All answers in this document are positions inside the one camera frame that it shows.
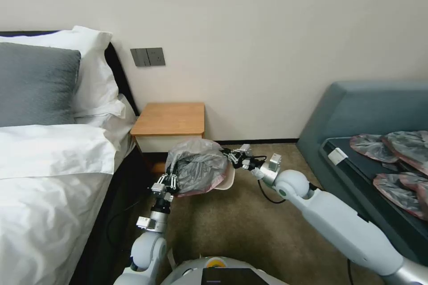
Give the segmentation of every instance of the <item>white bowl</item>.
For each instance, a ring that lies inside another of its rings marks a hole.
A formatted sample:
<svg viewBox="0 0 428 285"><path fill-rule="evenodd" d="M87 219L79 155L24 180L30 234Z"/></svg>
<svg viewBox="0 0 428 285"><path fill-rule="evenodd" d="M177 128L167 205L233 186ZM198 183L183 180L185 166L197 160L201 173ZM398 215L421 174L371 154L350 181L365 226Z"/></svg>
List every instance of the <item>white bowl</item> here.
<svg viewBox="0 0 428 285"><path fill-rule="evenodd" d="M226 168L226 178L217 185L216 188L218 190L226 190L232 187L233 182L235 180L235 169L233 168L232 164L229 163Z"/></svg>

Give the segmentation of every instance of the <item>bed frame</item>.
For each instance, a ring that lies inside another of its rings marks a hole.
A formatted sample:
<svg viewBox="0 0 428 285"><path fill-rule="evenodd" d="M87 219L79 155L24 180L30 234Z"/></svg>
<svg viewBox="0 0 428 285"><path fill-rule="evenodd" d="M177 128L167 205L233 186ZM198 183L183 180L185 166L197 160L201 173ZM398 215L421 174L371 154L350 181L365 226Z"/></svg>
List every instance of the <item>bed frame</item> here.
<svg viewBox="0 0 428 285"><path fill-rule="evenodd" d="M56 31L6 31L0 36L38 36ZM106 61L113 71L119 93L129 101L135 114L138 114L134 98L129 88L119 57L110 43L105 51ZM107 241L106 227L108 221L117 213L135 203L139 197L147 196L145 192L149 185L150 171L141 162L137 148L123 160L113 175L103 204L95 220L94 227L89 235L83 254L71 278L71 285L111 283L111 274L114 270L120 249L113 248ZM131 211L123 212L110 224L109 236L113 244L121 244Z"/></svg>

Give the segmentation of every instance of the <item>sofa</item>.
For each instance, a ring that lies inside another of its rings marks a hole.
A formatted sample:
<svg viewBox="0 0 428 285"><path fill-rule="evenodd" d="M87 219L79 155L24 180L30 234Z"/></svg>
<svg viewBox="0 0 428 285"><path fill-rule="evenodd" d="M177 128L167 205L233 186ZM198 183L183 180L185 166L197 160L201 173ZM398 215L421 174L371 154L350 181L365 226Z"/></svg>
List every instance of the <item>sofa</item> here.
<svg viewBox="0 0 428 285"><path fill-rule="evenodd" d="M349 146L351 136L428 130L428 81L339 81L324 93L297 147L322 187L377 225L405 257L428 265L428 222L387 200L372 185L388 169ZM348 157L334 165L340 148Z"/></svg>

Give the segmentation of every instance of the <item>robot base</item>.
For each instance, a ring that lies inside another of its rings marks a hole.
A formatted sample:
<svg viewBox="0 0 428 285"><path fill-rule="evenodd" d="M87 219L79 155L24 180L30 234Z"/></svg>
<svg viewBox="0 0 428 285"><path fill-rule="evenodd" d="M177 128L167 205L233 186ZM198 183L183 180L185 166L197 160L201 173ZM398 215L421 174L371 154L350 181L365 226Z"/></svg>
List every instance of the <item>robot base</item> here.
<svg viewBox="0 0 428 285"><path fill-rule="evenodd" d="M251 269L261 279L270 285L287 285L286 283L256 269L250 264L228 257L203 257L192 261L185 261L161 283L161 285L189 285L202 284L202 271L204 268Z"/></svg>

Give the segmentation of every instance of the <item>wrapped item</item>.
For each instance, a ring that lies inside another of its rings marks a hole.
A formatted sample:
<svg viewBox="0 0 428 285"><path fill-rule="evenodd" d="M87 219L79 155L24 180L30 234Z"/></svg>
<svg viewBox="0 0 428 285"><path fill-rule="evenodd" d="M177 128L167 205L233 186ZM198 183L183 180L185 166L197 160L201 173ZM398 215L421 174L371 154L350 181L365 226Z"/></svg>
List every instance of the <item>wrapped item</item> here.
<svg viewBox="0 0 428 285"><path fill-rule="evenodd" d="M206 193L225 179L228 160L221 149L211 140L193 138L168 152L165 172L177 175L178 197Z"/></svg>
<svg viewBox="0 0 428 285"><path fill-rule="evenodd" d="M395 163L398 157L382 142L381 135L360 134L350 139L350 146L359 154L383 163Z"/></svg>
<svg viewBox="0 0 428 285"><path fill-rule="evenodd" d="M428 179L411 172L378 174L373 180L373 185L398 207L413 216L428 220Z"/></svg>
<svg viewBox="0 0 428 285"><path fill-rule="evenodd" d="M382 141L401 160L428 175L428 131L396 131Z"/></svg>

